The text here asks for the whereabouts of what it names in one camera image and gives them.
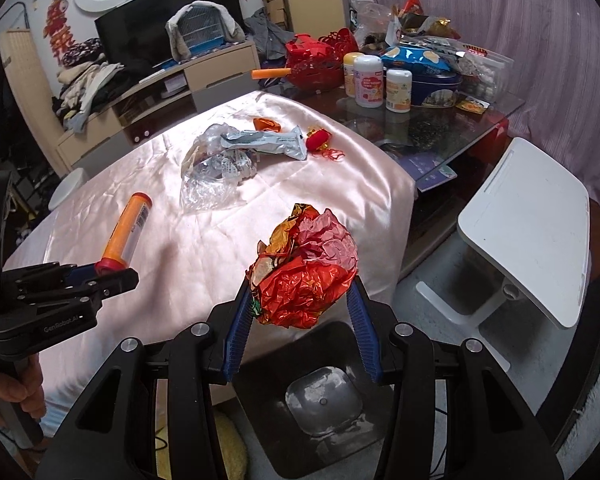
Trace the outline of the person's left hand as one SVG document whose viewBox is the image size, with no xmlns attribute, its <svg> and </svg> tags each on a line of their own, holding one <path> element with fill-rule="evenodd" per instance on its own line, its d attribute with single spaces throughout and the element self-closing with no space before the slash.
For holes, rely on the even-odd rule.
<svg viewBox="0 0 600 480">
<path fill-rule="evenodd" d="M 27 367 L 20 378 L 12 378 L 0 373 L 0 400 L 7 403 L 19 403 L 20 408 L 34 419 L 41 419 L 46 413 L 43 373 L 37 354 L 30 356 Z M 6 422 L 0 413 L 0 426 Z"/>
</svg>

